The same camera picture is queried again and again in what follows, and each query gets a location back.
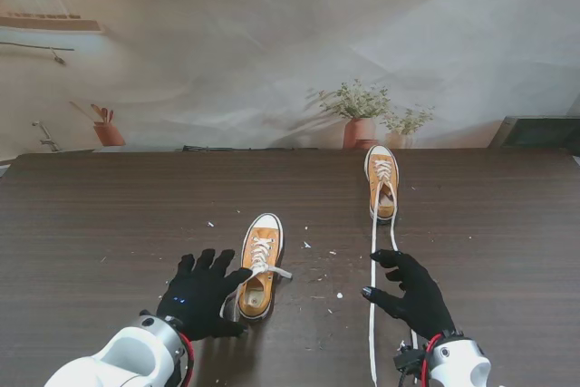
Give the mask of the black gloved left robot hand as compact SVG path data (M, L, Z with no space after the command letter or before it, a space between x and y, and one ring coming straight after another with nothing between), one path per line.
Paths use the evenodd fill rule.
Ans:
M235 251L225 249L220 254L205 249L198 258L186 254L178 263L177 273L160 299L156 316L178 321L179 330L191 341L208 337L239 337L246 328L220 314L222 305L252 272L240 267L228 273Z

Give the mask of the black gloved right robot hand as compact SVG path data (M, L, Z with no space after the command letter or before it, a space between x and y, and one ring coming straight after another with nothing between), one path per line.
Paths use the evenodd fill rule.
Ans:
M404 321L417 335L432 339L452 332L455 324L442 293L428 270L413 256L401 251L379 249L371 260L389 269L386 278L399 284L402 297L390 295L372 286L362 289L362 296L394 319Z

